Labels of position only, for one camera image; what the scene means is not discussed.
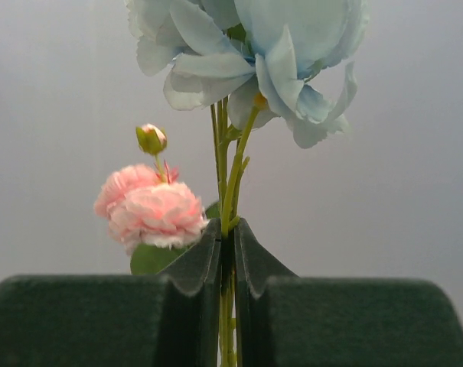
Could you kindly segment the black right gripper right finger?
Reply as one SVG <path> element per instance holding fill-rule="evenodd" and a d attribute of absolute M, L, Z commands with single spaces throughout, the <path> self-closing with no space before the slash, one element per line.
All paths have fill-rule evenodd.
<path fill-rule="evenodd" d="M 234 229 L 241 366 L 463 367 L 463 326 L 418 279 L 301 278 Z"/>

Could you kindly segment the blue hydrangea stem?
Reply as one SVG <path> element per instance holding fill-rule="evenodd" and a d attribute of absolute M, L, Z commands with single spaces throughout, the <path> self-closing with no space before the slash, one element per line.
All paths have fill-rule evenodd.
<path fill-rule="evenodd" d="M 300 148 L 348 130 L 357 93 L 351 57 L 369 22 L 365 1 L 128 1 L 136 60 L 168 69 L 176 110 L 211 112 L 221 232 L 238 223 L 252 131 L 283 119 Z"/>

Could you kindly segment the pink rose stem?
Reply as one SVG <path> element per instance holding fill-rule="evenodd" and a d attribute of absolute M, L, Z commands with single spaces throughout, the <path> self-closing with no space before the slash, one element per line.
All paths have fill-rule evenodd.
<path fill-rule="evenodd" d="M 178 170 L 159 160 L 168 143 L 162 129 L 147 124 L 135 134 L 155 165 L 133 164 L 111 173 L 93 209 L 125 249 L 132 274 L 157 274 L 197 243 L 209 221 L 219 216 L 219 206 L 204 207 L 179 181 Z"/>

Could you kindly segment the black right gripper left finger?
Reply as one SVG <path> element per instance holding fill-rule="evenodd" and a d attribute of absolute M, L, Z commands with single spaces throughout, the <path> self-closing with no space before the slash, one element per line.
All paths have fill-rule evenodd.
<path fill-rule="evenodd" d="M 0 283 L 0 366 L 215 366 L 220 222 L 157 275 Z"/>

